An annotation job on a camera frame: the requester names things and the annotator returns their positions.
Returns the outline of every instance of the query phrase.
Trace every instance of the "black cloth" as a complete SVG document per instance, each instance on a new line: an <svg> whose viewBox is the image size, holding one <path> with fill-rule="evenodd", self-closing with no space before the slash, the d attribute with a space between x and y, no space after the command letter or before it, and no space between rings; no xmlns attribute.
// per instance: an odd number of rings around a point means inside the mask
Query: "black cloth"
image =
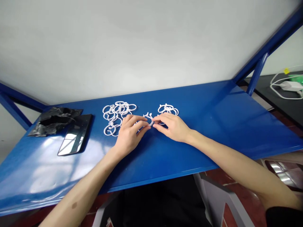
<svg viewBox="0 0 303 227"><path fill-rule="evenodd" d="M126 189L123 226L211 225L194 178L189 175Z"/></svg>
<svg viewBox="0 0 303 227"><path fill-rule="evenodd" d="M267 227L303 227L303 212L288 207L271 207L266 211Z"/></svg>
<svg viewBox="0 0 303 227"><path fill-rule="evenodd" d="M120 210L116 216L122 219L109 215L114 227L211 226L192 175L126 189L117 200L114 213ZM271 207L266 221L268 227L303 227L303 212Z"/></svg>

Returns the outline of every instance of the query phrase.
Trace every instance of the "white power adapter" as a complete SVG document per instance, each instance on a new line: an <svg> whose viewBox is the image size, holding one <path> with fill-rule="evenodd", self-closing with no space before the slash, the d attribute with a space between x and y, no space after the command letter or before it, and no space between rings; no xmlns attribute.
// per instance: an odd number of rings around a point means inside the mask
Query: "white power adapter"
<svg viewBox="0 0 303 227"><path fill-rule="evenodd" d="M303 90L303 86L296 81L284 81L279 84L279 86L286 91L301 91Z"/></svg>

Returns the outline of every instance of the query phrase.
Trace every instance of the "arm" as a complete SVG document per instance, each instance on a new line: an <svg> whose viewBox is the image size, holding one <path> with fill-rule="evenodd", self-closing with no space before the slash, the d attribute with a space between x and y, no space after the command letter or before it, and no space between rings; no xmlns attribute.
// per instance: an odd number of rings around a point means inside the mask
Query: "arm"
<svg viewBox="0 0 303 227"><path fill-rule="evenodd" d="M145 132L151 128L146 121L141 116L127 115L122 121L115 146L64 196L40 227L79 226L112 170L136 148Z"/></svg>
<svg viewBox="0 0 303 227"><path fill-rule="evenodd" d="M188 128L173 114L163 113L153 121L162 121L168 126L166 129L159 124L153 125L167 137L192 145L210 157L234 180L252 190L265 209L277 206L301 209L298 198L278 177L247 156Z"/></svg>

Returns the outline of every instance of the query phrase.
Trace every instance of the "phone screen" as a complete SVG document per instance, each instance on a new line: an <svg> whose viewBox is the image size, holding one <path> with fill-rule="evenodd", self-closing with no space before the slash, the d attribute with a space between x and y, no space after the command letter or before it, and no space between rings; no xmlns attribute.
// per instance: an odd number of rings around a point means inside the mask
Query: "phone screen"
<svg viewBox="0 0 303 227"><path fill-rule="evenodd" d="M75 117L59 149L58 156L75 154L83 150L85 135L92 119L91 114Z"/></svg>

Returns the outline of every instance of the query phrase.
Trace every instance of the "blue metal beam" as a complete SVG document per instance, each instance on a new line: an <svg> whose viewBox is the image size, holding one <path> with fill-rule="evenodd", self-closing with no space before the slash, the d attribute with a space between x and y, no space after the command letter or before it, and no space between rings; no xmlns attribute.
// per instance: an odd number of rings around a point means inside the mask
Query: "blue metal beam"
<svg viewBox="0 0 303 227"><path fill-rule="evenodd" d="M0 92L5 93L7 96L9 96L14 102L21 104L25 107L28 107L32 110L42 112L45 108L47 108L46 105L0 83Z"/></svg>
<svg viewBox="0 0 303 227"><path fill-rule="evenodd" d="M248 85L248 89L246 91L246 93L250 96L252 96L253 94L253 91L255 90L256 88L256 85L258 83L258 80L259 80L259 77L260 77L260 74L262 72L262 69L265 65L265 62L266 62L266 59L267 57L269 56L268 53L264 54L264 56L259 60L259 62L257 63L257 66L255 68L255 71L253 72L253 75L252 75L252 79L251 81L249 82L249 85Z"/></svg>
<svg viewBox="0 0 303 227"><path fill-rule="evenodd" d="M303 25L303 4L297 11L280 27L280 29L263 45L254 57L238 72L233 82L239 83L244 80L256 67L258 61L266 54L272 54L282 43Z"/></svg>
<svg viewBox="0 0 303 227"><path fill-rule="evenodd" d="M0 92L0 103L26 131L29 129L32 123L21 112L16 104L3 92Z"/></svg>

